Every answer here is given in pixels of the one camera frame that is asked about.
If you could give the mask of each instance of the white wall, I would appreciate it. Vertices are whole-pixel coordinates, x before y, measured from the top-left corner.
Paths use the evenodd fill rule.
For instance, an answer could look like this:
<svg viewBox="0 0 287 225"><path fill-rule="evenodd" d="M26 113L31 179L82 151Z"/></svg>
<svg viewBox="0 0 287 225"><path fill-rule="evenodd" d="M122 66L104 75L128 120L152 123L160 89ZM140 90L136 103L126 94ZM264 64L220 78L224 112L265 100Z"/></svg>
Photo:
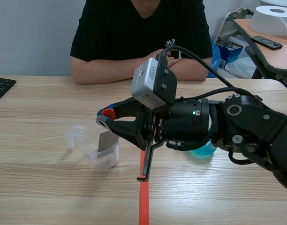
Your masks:
<svg viewBox="0 0 287 225"><path fill-rule="evenodd" d="M210 35L216 35L227 13L244 7L254 11L260 6L258 0L204 0Z"/></svg>
<svg viewBox="0 0 287 225"><path fill-rule="evenodd" d="M258 0L204 0L210 34ZM0 0L0 75L70 75L70 48L85 0Z"/></svg>

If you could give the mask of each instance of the wooden table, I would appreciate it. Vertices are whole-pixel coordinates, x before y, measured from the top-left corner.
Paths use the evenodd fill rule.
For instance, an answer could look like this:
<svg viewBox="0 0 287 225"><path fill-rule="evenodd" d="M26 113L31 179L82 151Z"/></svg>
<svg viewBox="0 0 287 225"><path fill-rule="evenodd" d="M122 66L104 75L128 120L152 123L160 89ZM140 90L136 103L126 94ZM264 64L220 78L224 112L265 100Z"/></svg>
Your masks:
<svg viewBox="0 0 287 225"><path fill-rule="evenodd" d="M118 165L97 171L63 138L71 125L86 125L99 109L127 99L130 81L78 86L70 77L6 78L17 84L0 100L0 225L138 224L140 150L124 141ZM232 83L287 114L281 83ZM223 86L217 79L180 83L178 96ZM232 164L225 151L201 161L163 147L151 170L150 224L287 225L287 190L256 165Z"/></svg>

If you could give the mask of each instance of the hand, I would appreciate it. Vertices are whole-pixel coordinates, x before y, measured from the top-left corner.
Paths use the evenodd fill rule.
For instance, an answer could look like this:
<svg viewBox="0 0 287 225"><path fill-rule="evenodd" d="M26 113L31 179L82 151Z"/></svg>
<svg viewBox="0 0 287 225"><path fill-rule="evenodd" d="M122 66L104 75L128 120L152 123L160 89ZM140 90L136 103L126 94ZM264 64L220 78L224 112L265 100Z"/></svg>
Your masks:
<svg viewBox="0 0 287 225"><path fill-rule="evenodd" d="M148 55L146 58L149 59L149 58L156 58L156 56L160 53L163 52L164 49L159 49L157 51L154 51L152 52L150 55ZM167 67L171 67L173 65L175 65L177 62L180 61L180 59L175 59L174 57L171 57L171 52L168 52L167 55L166 55L166 60L167 60Z"/></svg>
<svg viewBox="0 0 287 225"><path fill-rule="evenodd" d="M175 65L180 59L175 59L174 57L167 57L167 67L170 68L171 66Z"/></svg>
<svg viewBox="0 0 287 225"><path fill-rule="evenodd" d="M146 58L147 58L147 59L149 59L149 58L154 58L154 59L156 59L156 56L157 56L158 54L162 53L163 50L164 50L164 49L159 49L159 50L157 50L157 51L154 51L154 52L152 52L151 54L149 54L148 56L146 56ZM169 52L169 53L167 53L166 58L168 58L168 57L170 57L170 56L171 56L171 53Z"/></svg>

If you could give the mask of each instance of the person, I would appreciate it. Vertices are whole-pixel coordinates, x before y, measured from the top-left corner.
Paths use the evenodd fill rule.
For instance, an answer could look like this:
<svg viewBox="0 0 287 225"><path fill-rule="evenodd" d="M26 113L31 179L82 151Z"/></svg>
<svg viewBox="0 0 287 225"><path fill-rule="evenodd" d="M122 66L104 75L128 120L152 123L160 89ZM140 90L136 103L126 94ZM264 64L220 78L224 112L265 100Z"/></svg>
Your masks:
<svg viewBox="0 0 287 225"><path fill-rule="evenodd" d="M171 45L211 64L203 0L87 0L70 54L72 76L78 84L132 78L138 66ZM180 52L170 52L167 60L178 80L208 75Z"/></svg>

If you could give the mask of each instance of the blue bag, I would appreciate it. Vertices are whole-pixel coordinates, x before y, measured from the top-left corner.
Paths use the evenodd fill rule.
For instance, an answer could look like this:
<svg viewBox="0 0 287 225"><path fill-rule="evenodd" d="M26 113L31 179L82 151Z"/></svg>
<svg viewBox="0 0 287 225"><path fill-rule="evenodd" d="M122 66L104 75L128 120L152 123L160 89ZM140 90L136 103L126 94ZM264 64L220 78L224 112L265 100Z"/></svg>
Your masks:
<svg viewBox="0 0 287 225"><path fill-rule="evenodd" d="M218 45L214 43L213 36L211 36L211 41L212 41L212 54L213 54L212 61L211 61L211 67L217 72L219 69L220 61L221 61L220 52L219 52ZM216 76L213 73L209 72L208 78L215 78L215 77Z"/></svg>

